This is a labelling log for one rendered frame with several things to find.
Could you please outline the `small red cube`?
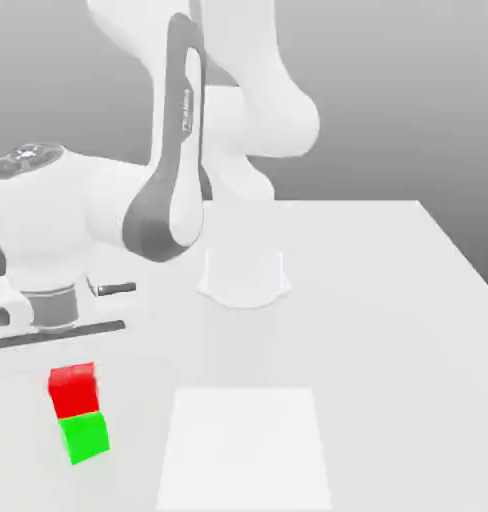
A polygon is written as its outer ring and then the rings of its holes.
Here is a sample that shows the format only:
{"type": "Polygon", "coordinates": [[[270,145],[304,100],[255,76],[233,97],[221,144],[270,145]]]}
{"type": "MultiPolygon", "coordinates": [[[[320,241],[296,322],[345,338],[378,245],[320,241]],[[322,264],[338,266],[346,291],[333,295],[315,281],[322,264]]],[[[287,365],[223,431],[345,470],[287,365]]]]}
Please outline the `small red cube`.
{"type": "Polygon", "coordinates": [[[59,419],[98,411],[94,363],[52,368],[48,377],[48,392],[59,419]]]}

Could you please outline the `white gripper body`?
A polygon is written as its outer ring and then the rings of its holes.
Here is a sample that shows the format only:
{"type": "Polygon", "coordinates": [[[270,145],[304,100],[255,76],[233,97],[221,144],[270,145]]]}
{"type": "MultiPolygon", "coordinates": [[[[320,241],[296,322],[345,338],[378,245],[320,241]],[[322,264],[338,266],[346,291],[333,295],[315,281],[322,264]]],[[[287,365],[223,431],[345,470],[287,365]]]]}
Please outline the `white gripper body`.
{"type": "Polygon", "coordinates": [[[0,362],[67,362],[98,359],[118,351],[127,336],[123,320],[92,323],[61,331],[0,338],[0,362]]]}

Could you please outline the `small green cube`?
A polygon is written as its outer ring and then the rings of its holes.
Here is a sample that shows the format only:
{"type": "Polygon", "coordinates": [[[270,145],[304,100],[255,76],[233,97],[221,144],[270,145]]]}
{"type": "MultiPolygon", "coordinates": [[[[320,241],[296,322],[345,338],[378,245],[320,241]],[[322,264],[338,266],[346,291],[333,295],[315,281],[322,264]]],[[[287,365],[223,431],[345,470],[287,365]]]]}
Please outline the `small green cube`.
{"type": "Polygon", "coordinates": [[[99,411],[60,419],[59,426],[72,465],[110,449],[105,418],[99,411]]]}

